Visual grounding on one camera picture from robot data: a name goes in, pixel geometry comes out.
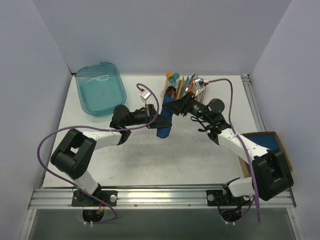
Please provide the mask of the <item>copper metal spoon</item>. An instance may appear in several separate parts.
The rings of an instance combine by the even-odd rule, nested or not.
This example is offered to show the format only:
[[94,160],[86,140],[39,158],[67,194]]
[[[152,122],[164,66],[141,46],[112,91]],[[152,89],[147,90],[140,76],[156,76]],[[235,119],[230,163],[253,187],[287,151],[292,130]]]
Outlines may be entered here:
[[173,86],[169,86],[167,89],[166,89],[166,93],[171,97],[171,98],[175,98],[176,97],[176,88],[173,87]]

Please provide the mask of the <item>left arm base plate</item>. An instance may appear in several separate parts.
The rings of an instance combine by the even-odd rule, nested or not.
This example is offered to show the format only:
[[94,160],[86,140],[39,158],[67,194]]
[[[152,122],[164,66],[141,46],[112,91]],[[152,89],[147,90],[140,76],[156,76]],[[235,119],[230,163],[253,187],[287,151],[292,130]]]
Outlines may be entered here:
[[[104,201],[111,207],[117,205],[118,192],[116,190],[96,190],[93,194],[94,197]],[[76,190],[73,192],[71,201],[72,207],[101,207],[103,204],[92,197]]]

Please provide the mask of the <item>teal plastic bin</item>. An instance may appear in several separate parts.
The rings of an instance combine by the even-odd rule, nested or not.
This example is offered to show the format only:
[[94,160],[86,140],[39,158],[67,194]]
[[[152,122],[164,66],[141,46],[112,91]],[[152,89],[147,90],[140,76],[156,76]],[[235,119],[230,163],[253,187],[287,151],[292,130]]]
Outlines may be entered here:
[[81,68],[75,81],[81,108],[88,115],[107,116],[127,100],[118,68],[111,62]]

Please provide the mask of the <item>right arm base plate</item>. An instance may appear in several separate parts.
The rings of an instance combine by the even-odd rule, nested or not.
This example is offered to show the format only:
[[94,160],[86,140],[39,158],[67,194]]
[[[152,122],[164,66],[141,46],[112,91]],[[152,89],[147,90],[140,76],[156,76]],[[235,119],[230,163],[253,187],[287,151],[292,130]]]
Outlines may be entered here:
[[206,201],[208,206],[216,207],[238,207],[248,206],[250,199],[244,197],[234,197],[231,193],[223,189],[211,189],[206,191]]

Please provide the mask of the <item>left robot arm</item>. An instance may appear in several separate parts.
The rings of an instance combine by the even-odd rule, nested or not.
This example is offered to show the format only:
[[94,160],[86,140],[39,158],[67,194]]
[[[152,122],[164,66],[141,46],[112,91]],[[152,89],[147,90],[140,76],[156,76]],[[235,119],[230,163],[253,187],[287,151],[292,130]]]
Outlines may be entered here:
[[157,115],[153,104],[133,112],[123,104],[118,105],[113,111],[110,130],[81,132],[70,129],[53,152],[50,162],[85,191],[83,200],[88,205],[95,206],[101,201],[101,193],[97,190],[100,185],[88,171],[94,151],[124,144],[131,135],[127,127],[137,125],[160,129],[162,133],[172,127],[172,117],[163,112]]

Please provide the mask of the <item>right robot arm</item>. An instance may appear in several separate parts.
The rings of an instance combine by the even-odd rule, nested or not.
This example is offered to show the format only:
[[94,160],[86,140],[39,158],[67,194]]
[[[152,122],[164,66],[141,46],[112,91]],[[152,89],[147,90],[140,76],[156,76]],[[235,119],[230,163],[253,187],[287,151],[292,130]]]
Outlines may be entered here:
[[247,162],[250,177],[232,180],[222,191],[222,200],[232,205],[243,196],[255,196],[268,201],[294,185],[294,180],[287,159],[280,149],[263,147],[232,128],[222,112],[225,104],[218,98],[207,105],[198,102],[193,94],[188,93],[179,100],[165,103],[164,108],[175,115],[191,114],[207,123],[204,131],[218,146],[235,153]]

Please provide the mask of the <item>blue paper napkin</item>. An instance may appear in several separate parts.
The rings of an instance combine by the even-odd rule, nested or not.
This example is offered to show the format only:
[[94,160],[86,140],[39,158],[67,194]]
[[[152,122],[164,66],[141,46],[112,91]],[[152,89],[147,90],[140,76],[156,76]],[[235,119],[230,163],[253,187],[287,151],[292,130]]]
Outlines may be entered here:
[[[173,113],[164,107],[165,104],[173,102],[175,100],[169,93],[164,95],[162,109],[160,115],[167,120],[168,122],[172,122]],[[165,139],[170,135],[172,127],[158,128],[156,132],[156,136],[160,139]]]

